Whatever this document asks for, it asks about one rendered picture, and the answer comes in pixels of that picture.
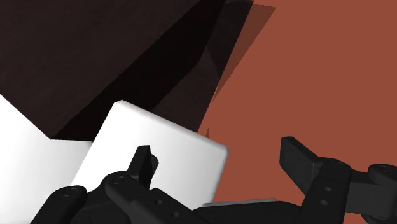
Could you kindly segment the white flat rounded box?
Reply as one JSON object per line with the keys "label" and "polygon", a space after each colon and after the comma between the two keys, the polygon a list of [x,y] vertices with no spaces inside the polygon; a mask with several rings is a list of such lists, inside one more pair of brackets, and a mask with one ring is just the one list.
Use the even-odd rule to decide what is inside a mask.
{"label": "white flat rounded box", "polygon": [[126,101],[112,105],[72,184],[95,189],[108,174],[126,170],[142,145],[158,160],[150,187],[190,209],[212,202],[227,147]]}

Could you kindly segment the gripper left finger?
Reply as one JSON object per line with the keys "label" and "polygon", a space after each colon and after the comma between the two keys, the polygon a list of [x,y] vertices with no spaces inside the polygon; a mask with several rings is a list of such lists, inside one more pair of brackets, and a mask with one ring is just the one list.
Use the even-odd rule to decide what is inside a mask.
{"label": "gripper left finger", "polygon": [[165,192],[150,188],[150,146],[139,146],[125,171],[108,174],[91,192],[74,185],[55,190],[30,224],[206,224]]}

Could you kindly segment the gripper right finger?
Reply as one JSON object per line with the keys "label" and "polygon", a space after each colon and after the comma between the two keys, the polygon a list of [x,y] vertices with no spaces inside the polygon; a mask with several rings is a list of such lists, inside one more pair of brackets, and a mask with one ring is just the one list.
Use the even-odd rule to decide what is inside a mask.
{"label": "gripper right finger", "polygon": [[367,224],[397,224],[397,166],[357,171],[317,156],[294,137],[282,137],[279,164],[305,195],[294,224],[344,224],[346,213]]}

